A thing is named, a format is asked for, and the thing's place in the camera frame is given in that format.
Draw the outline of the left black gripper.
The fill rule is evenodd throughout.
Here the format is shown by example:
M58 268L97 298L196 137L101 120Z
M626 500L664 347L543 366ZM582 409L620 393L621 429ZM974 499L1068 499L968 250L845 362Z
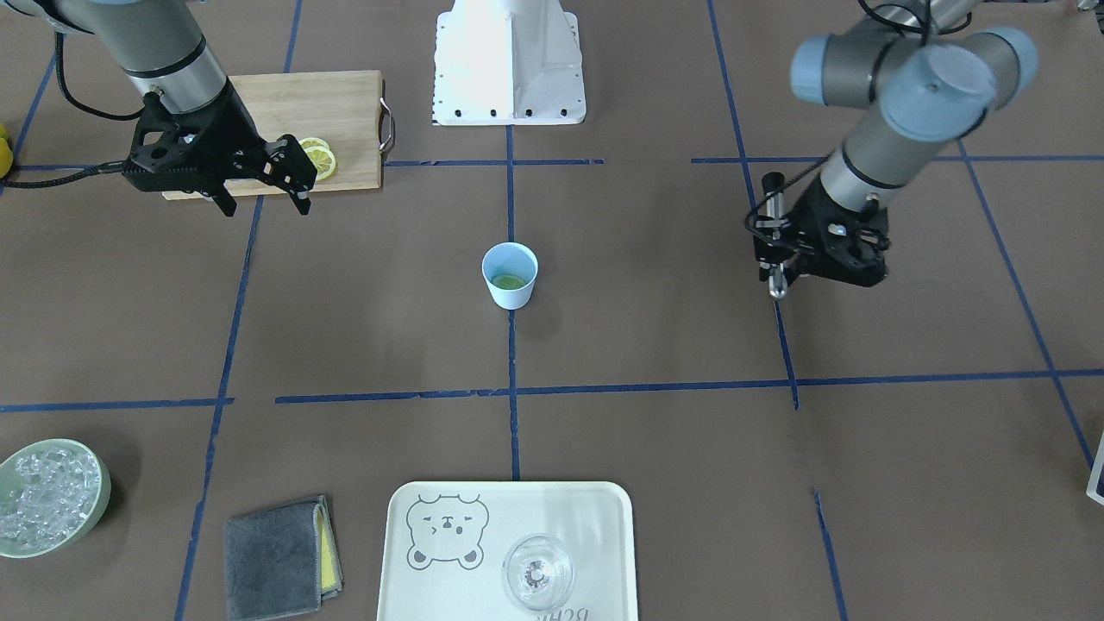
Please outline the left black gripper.
M861 200L859 211L836 204L816 179L789 210L784 194L768 194L750 209L745 228L754 235L760 280L792 284L811 275L872 287L888 275L888 209ZM793 239L800 245L796 253Z

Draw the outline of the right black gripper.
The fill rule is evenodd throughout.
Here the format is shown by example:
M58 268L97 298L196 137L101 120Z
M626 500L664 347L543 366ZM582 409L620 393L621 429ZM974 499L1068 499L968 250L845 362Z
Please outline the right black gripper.
M183 152L164 172L158 173L158 191L205 196L226 217L237 210L226 181L254 179L280 189L291 198L299 215L311 212L318 169L291 135L265 143L232 81L216 99L201 110L172 118Z

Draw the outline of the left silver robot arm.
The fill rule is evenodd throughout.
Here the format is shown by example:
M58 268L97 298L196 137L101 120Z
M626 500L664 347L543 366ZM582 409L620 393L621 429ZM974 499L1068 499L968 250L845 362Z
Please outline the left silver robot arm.
M1025 31L990 28L965 39L973 1L861 3L843 34L805 40L790 88L805 102L863 112L843 141L810 165L792 204L784 173L762 177L744 225L758 278L784 299L803 276L871 287L887 278L888 206L952 141L1005 109L1036 78Z

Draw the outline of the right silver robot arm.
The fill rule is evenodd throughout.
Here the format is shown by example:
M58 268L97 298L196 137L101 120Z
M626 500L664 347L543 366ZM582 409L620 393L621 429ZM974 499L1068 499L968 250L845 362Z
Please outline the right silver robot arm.
M121 173L142 192L198 194L234 215L226 185L253 179L291 198L308 215L317 169L291 135L261 137L204 31L182 1L11 1L21 15L40 17L54 31L56 75L64 75L64 36L98 38L141 92L142 109L123 160L87 166L36 189L98 173Z

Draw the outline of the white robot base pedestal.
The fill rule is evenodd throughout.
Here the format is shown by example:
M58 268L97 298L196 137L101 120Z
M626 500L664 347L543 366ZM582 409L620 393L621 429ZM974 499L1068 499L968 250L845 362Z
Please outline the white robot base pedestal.
M560 1L456 1L436 18L431 122L558 126L587 118L577 15Z

